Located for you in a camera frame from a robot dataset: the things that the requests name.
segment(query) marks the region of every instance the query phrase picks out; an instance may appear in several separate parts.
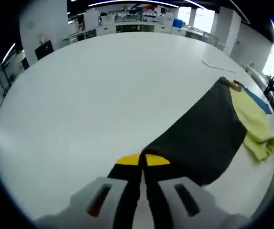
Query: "white table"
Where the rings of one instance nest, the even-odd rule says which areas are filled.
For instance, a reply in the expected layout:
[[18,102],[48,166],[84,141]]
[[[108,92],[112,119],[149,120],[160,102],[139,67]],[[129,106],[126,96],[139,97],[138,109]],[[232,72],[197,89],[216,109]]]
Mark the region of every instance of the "white table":
[[[26,70],[1,106],[1,179],[30,218],[58,213],[117,159],[167,130],[220,76],[266,101],[240,66],[198,40],[134,32],[66,46]],[[267,118],[274,134],[274,115]],[[274,154],[257,163],[241,146],[205,188],[228,212],[251,216],[273,172]]]

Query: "ceiling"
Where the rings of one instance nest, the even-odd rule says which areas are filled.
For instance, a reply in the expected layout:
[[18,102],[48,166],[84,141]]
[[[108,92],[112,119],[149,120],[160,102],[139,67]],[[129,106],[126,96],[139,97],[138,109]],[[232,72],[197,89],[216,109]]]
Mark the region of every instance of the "ceiling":
[[[77,14],[88,9],[91,3],[102,2],[104,0],[67,0],[68,11]],[[172,3],[178,6],[194,7],[193,4],[184,0],[157,0]],[[250,26],[273,41],[273,29],[270,18],[274,19],[274,6],[269,0],[233,0],[241,11],[251,22]],[[235,8],[230,0],[196,0],[198,4],[207,9],[219,12],[220,6],[234,9],[243,18],[242,14]],[[9,48],[16,43],[16,48],[22,49],[19,35],[19,14],[23,8],[30,3],[30,0],[4,1],[0,3],[0,62]]]

